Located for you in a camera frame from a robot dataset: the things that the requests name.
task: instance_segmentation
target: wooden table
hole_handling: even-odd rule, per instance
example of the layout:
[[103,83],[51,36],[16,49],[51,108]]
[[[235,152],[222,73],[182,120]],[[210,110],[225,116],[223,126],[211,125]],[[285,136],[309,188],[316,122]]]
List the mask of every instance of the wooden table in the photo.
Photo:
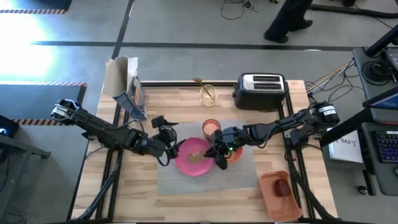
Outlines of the wooden table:
[[[295,113],[306,108],[308,98],[304,82],[289,81],[289,88]],[[157,132],[152,129],[150,120],[159,115],[164,115],[170,122],[179,123],[214,118],[243,120],[247,124],[252,124],[270,123],[279,119],[278,112],[261,113],[237,109],[232,98],[232,87],[217,87],[216,105],[204,107],[200,103],[199,90],[199,87],[145,87],[148,114],[148,120],[143,122],[145,131],[149,135]],[[101,95],[97,116],[112,123],[115,106],[116,102],[111,97]],[[123,114],[121,113],[120,122],[123,120]],[[311,140],[310,143],[318,145],[315,140]],[[97,142],[91,142],[88,152],[99,146]],[[282,134],[273,136],[265,149],[256,146],[252,149],[258,176],[275,170],[288,171],[284,159],[285,147]],[[328,212],[337,217],[322,152],[308,147],[303,150],[303,157],[312,192]],[[72,217],[82,214],[98,193],[105,158],[106,150],[102,150],[92,154],[85,161]],[[267,213],[258,188],[186,195],[158,195],[156,163],[157,161],[151,156],[138,156],[124,151],[114,222],[273,221]],[[308,217],[305,197],[301,190],[300,194],[304,216]],[[108,211],[107,204],[104,204],[104,214]]]

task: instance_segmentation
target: black shoe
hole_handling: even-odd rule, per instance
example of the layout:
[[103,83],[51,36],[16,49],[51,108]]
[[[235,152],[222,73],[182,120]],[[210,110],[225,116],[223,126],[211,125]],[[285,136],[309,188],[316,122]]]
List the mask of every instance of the black shoe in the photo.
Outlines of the black shoe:
[[290,28],[289,31],[294,32],[294,31],[298,31],[300,29],[306,29],[306,28],[312,26],[312,24],[313,24],[312,20],[307,20],[307,21],[299,24],[297,27]]
[[278,44],[284,44],[284,43],[286,43],[289,40],[289,38],[286,37],[286,36],[277,37],[277,38],[272,37],[271,38],[271,37],[267,37],[265,34],[264,34],[264,39],[269,40],[269,41],[273,41],[273,42],[277,42]]

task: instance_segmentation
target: orange and black hazard tape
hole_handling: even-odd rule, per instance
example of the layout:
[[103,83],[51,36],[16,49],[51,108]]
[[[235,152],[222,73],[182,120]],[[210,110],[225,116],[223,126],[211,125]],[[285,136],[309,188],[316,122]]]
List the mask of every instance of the orange and black hazard tape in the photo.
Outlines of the orange and black hazard tape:
[[[83,86],[87,87],[87,83],[83,82],[25,82],[25,81],[0,81],[0,85],[57,85],[57,86]],[[56,122],[52,119],[12,119],[19,125],[38,125],[38,126],[63,126],[64,124]]]
[[13,119],[19,125],[38,125],[38,126],[62,126],[64,124],[52,119]]
[[0,85],[59,85],[59,86],[83,86],[87,87],[87,83],[83,82],[25,82],[25,81],[0,81]]
[[64,14],[64,9],[0,9],[0,13],[14,14]]

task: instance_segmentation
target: black toaster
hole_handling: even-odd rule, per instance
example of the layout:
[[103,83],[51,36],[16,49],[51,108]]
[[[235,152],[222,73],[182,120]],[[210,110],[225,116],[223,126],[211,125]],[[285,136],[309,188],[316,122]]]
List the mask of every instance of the black toaster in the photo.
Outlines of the black toaster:
[[244,73],[234,87],[235,106],[244,110],[277,110],[289,92],[285,77],[275,73]]

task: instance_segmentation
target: person's leg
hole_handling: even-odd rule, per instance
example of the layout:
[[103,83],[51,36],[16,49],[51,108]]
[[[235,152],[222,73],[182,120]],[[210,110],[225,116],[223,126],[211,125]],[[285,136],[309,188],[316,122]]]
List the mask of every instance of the person's leg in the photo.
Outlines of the person's leg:
[[288,31],[305,29],[312,25],[306,21],[304,14],[313,0],[286,0],[277,17],[264,34],[264,38],[278,43],[286,43]]
[[289,38],[286,37],[286,34],[289,31],[289,24],[292,22],[290,8],[291,5],[294,4],[294,1],[295,0],[286,0],[271,26],[264,34],[265,39],[278,43],[285,43],[288,41]]
[[295,5],[292,6],[295,8],[295,10],[292,16],[293,22],[290,24],[289,31],[306,29],[312,25],[312,21],[307,21],[304,19],[304,15],[312,1],[313,0],[298,0],[295,2]]

